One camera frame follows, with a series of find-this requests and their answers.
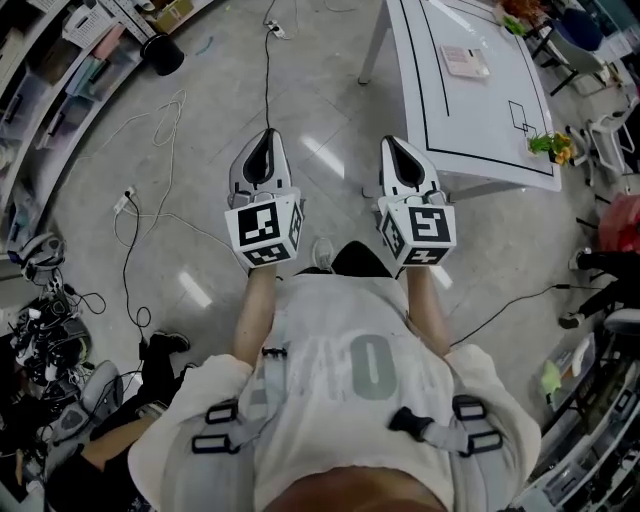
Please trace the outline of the red chair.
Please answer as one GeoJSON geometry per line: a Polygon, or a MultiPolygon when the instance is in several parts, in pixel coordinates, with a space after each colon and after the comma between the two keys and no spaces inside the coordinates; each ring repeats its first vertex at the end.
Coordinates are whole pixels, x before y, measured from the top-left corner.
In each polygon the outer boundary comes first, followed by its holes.
{"type": "Polygon", "coordinates": [[[597,223],[580,218],[579,225],[596,232],[596,248],[601,252],[635,252],[640,255],[640,195],[618,193],[611,201],[595,195],[605,204],[597,223]]]}

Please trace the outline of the white shelving unit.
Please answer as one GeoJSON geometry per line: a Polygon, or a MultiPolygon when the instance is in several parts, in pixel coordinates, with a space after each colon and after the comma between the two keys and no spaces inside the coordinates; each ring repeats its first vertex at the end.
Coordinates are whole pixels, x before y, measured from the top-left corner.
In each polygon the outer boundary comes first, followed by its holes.
{"type": "Polygon", "coordinates": [[[66,167],[93,122],[142,62],[141,46],[153,29],[133,0],[26,0],[34,18],[15,26],[18,0],[1,0],[0,21],[0,261],[39,230],[66,167]],[[99,3],[111,26],[82,49],[62,38],[63,26],[80,5],[99,3]],[[65,87],[82,61],[116,24],[125,27],[112,66],[87,94],[65,87]]]}

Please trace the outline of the grey shoe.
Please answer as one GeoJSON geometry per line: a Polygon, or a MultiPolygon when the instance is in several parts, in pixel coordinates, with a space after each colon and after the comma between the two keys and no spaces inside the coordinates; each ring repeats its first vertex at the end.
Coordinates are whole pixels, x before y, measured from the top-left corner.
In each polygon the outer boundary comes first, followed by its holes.
{"type": "Polygon", "coordinates": [[[334,247],[330,239],[318,238],[312,246],[312,265],[316,270],[332,273],[334,247]]]}

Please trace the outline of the white headset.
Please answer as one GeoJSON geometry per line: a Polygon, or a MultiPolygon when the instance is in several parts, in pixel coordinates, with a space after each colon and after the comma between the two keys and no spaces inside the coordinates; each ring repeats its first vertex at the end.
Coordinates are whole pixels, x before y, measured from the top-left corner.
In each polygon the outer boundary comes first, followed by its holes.
{"type": "Polygon", "coordinates": [[[17,258],[22,275],[34,281],[39,273],[53,271],[64,262],[64,240],[53,232],[37,235],[17,253],[17,258]]]}

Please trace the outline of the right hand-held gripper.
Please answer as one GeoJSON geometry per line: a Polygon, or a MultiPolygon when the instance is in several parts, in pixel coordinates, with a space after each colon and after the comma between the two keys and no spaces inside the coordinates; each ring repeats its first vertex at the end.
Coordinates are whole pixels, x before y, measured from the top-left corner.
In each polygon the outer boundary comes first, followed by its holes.
{"type": "Polygon", "coordinates": [[[396,136],[385,136],[380,149],[386,196],[374,202],[373,211],[380,217],[377,229],[384,244],[399,268],[441,265],[456,247],[457,233],[454,207],[437,191],[434,165],[396,136]]]}

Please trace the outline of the white printed t-shirt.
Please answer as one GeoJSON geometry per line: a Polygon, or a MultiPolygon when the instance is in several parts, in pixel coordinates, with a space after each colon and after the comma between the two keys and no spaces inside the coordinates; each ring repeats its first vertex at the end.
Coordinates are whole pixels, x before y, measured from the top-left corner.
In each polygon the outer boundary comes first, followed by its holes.
{"type": "Polygon", "coordinates": [[[156,512],[263,512],[304,478],[384,469],[445,512],[503,512],[535,466],[539,426],[488,354],[440,357],[407,315],[391,278],[280,283],[256,365],[222,354],[190,369],[133,445],[137,490],[156,512]]]}

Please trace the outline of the yellow flowers in white pot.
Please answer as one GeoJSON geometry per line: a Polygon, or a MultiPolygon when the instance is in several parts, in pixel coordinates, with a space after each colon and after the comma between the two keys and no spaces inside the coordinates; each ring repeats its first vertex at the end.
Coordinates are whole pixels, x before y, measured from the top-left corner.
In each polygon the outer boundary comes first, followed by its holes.
{"type": "Polygon", "coordinates": [[[546,155],[551,163],[559,166],[569,164],[574,157],[570,137],[561,132],[549,132],[528,138],[526,147],[531,154],[546,155]]]}

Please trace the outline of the clear plastic box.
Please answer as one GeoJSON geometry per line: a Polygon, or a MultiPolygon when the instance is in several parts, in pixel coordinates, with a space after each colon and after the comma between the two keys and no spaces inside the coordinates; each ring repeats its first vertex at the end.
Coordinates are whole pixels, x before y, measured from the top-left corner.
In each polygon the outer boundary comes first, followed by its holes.
{"type": "Polygon", "coordinates": [[[551,411],[557,412],[570,399],[595,360],[595,336],[590,332],[574,348],[557,352],[544,361],[537,377],[537,387],[551,411]]]}

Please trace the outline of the person's right forearm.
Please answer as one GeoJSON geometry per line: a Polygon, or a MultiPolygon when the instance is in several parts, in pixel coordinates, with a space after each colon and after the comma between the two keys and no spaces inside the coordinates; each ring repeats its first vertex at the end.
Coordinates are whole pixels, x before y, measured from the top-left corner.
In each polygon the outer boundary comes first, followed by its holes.
{"type": "Polygon", "coordinates": [[[407,267],[408,315],[410,329],[427,348],[440,357],[450,351],[450,333],[429,267],[407,267]]]}

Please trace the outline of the white metal rack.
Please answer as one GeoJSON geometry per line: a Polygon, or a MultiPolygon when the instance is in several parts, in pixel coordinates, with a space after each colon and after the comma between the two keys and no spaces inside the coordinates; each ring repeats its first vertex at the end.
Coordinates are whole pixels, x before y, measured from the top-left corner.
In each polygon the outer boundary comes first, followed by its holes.
{"type": "Polygon", "coordinates": [[[614,311],[593,333],[595,363],[543,426],[517,512],[623,512],[640,494],[640,310],[614,311]]]}

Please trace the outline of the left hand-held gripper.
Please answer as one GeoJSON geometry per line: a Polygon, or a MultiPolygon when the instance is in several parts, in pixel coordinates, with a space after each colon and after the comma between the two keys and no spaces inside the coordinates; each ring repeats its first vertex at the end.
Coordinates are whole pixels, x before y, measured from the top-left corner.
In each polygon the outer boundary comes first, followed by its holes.
{"type": "MultiPolygon", "coordinates": [[[[250,139],[229,173],[232,193],[278,191],[291,185],[291,172],[279,131],[263,130],[250,139]]],[[[304,215],[300,190],[262,192],[256,200],[229,209],[225,220],[234,254],[249,269],[295,260],[304,215]]]]}

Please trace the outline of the grey office chair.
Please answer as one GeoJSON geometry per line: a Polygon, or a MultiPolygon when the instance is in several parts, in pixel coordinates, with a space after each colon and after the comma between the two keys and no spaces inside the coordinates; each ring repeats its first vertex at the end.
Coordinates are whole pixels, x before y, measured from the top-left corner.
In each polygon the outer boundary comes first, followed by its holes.
{"type": "Polygon", "coordinates": [[[117,366],[109,360],[100,363],[87,380],[80,398],[68,405],[54,424],[48,446],[57,447],[98,426],[122,405],[123,390],[117,366]]]}

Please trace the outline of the black trousers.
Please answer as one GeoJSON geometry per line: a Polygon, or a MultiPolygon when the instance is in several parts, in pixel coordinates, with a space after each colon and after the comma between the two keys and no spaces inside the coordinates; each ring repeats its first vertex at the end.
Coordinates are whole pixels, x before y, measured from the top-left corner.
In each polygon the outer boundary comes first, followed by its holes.
{"type": "Polygon", "coordinates": [[[334,254],[332,269],[332,273],[325,273],[316,270],[311,264],[310,267],[298,272],[298,275],[336,274],[347,277],[392,277],[392,274],[385,267],[384,263],[375,255],[375,253],[359,241],[349,242],[337,254],[334,254]]]}

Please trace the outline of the white calculator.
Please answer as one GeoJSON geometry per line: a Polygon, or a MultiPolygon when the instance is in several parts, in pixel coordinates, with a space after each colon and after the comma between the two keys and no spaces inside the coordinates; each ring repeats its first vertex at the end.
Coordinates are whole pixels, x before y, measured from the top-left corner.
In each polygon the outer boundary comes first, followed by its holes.
{"type": "Polygon", "coordinates": [[[440,51],[448,72],[453,76],[486,79],[491,74],[480,49],[441,45],[440,51]]]}

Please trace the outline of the pink storage box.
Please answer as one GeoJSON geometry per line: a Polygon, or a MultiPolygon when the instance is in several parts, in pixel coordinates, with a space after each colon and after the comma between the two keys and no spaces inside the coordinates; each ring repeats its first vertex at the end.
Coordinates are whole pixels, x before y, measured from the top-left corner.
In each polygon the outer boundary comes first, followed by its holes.
{"type": "Polygon", "coordinates": [[[92,56],[99,60],[106,60],[119,46],[124,32],[125,27],[116,23],[92,50],[92,56]]]}

